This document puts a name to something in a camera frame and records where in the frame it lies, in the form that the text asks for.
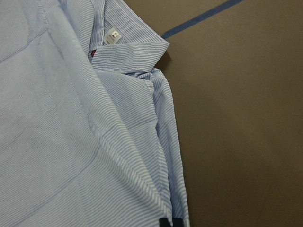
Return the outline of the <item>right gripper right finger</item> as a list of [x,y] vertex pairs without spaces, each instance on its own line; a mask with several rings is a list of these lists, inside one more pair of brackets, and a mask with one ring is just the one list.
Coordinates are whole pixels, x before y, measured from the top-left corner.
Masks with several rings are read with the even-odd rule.
[[182,218],[173,218],[173,227],[184,227]]

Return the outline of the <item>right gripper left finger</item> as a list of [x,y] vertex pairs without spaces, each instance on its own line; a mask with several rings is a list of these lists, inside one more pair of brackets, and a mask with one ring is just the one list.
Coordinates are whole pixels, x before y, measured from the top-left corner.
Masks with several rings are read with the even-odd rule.
[[167,218],[160,218],[159,227],[171,227],[169,220]]

